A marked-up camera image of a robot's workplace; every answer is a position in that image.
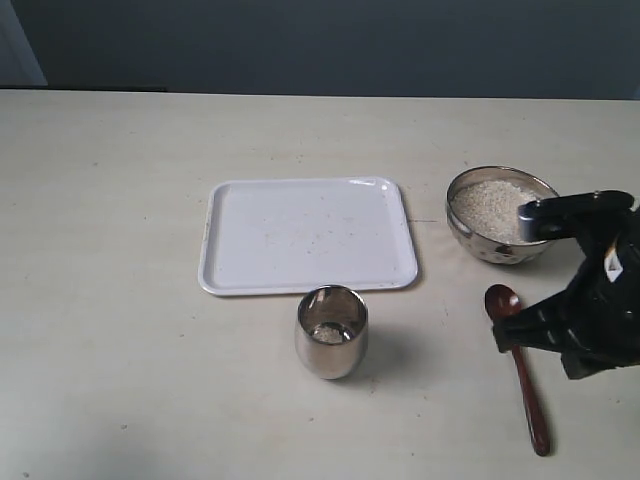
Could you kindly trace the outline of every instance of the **metal bowl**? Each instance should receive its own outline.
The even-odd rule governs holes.
[[[451,233],[471,255],[485,262],[514,265],[538,257],[553,242],[542,241],[524,245],[500,243],[473,231],[453,211],[452,200],[462,189],[488,180],[507,180],[532,190],[541,199],[559,196],[553,188],[539,178],[515,168],[498,166],[472,168],[454,178],[447,189],[447,223]]]

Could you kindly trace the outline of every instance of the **bowl rim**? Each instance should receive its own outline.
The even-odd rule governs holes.
[[[486,237],[478,232],[476,232],[473,228],[469,227],[469,225],[467,225],[465,222],[463,222],[459,215],[456,214],[453,205],[451,204],[452,200],[454,197],[451,196],[452,193],[452,189],[453,186],[455,185],[456,182],[458,182],[462,177],[475,172],[477,170],[506,170],[509,172],[515,172],[515,173],[519,173],[521,175],[524,175],[526,177],[529,177],[531,180],[539,183],[540,185],[542,185],[544,188],[548,189],[552,194],[554,194],[556,197],[559,197],[560,194],[551,186],[549,185],[547,182],[545,182],[544,180],[541,180],[540,178],[536,177],[535,175],[530,174],[529,172],[525,172],[524,170],[520,170],[517,168],[513,168],[513,167],[507,167],[504,165],[482,165],[479,167],[473,167],[473,168],[469,168],[461,173],[459,173],[458,175],[456,175],[454,177],[453,180],[451,180],[451,183],[449,183],[449,187],[447,188],[447,198],[446,198],[446,202],[447,202],[447,207],[449,208],[449,212],[451,213],[451,215],[453,215],[456,220],[458,222],[460,222],[462,225],[464,225],[467,229],[469,229],[470,232],[472,232],[474,235],[477,235],[478,237],[484,239],[484,240],[488,240],[490,242],[496,243],[498,245],[505,245],[507,247],[511,247],[511,248],[516,248],[516,249],[520,249],[520,248],[527,248],[527,247],[537,247],[540,245],[543,245],[545,243],[549,243],[549,242],[553,242],[554,240],[539,240],[537,242],[527,242],[527,243],[506,243],[506,242],[499,242],[498,240],[494,240],[492,238]]]

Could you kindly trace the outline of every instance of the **spoon handle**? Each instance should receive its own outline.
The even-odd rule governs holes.
[[[522,350],[516,346],[511,349],[511,352],[513,353],[513,359],[516,362],[516,369],[518,370],[518,377],[520,378],[520,388],[522,389],[524,411],[527,415],[527,423],[529,424],[531,444],[533,445],[533,450],[539,456],[545,457],[549,455],[551,451],[547,421],[542,413],[538,394],[533,387],[533,382],[531,382]]]

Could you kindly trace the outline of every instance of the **gray wall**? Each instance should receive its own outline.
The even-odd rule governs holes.
[[[639,0],[14,0],[51,85],[630,98]]]

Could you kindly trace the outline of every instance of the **wooden spoon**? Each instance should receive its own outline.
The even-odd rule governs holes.
[[[489,318],[491,318],[494,323],[522,310],[520,298],[518,298],[516,292],[506,285],[493,285],[489,287],[484,294],[484,306]],[[522,355],[522,349],[514,345],[511,348],[511,353],[513,354],[513,360],[516,362],[516,369],[518,371],[518,377],[520,378],[520,388],[522,389],[524,411],[527,415],[527,423],[529,424],[531,444],[533,445],[533,450],[538,455],[545,457],[549,455],[551,451],[547,421],[540,407],[538,394],[529,376],[529,370]]]

